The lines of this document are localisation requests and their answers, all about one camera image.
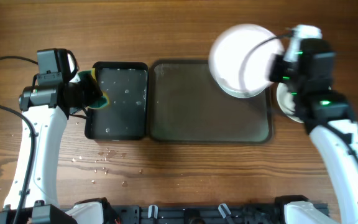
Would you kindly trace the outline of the green yellow sponge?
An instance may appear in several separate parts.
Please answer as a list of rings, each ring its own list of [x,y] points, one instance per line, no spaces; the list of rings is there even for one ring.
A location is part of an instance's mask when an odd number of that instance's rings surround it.
[[[96,70],[84,70],[78,73],[82,89],[84,106],[92,110],[100,110],[110,103],[109,97],[103,92],[96,80]]]

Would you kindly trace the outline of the white plate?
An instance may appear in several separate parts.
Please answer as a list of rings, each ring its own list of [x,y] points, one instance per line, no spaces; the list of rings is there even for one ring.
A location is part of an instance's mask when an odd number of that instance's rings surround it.
[[[240,24],[224,31],[211,47],[209,71],[235,90],[256,90],[269,80],[273,61],[284,52],[276,35],[255,24]]]
[[[300,118],[295,116],[295,103],[293,95],[288,92],[288,87],[284,83],[279,83],[276,90],[277,103],[282,112],[297,123],[303,123]]]

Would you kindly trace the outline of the pale blue plate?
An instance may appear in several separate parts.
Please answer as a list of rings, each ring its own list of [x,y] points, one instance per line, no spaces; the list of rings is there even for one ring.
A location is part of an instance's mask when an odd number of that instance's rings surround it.
[[[268,85],[265,85],[256,90],[235,90],[231,88],[228,85],[228,82],[223,78],[217,78],[216,83],[228,95],[233,96],[235,98],[242,98],[242,99],[255,97],[258,94],[262,93],[268,87]]]

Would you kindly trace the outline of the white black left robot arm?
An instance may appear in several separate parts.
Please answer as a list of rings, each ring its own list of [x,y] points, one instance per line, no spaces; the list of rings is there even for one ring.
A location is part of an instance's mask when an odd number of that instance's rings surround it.
[[[68,83],[41,83],[24,88],[21,148],[0,223],[107,223],[115,217],[105,198],[79,202],[68,211],[57,199],[60,143],[72,108],[103,98],[94,70],[77,73]]]

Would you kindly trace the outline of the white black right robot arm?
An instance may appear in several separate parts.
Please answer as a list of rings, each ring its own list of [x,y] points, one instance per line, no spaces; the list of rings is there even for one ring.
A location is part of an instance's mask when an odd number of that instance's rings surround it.
[[[358,121],[345,95],[333,90],[335,52],[321,38],[291,38],[278,56],[272,82],[287,86],[293,115],[320,153],[343,223],[358,223]]]

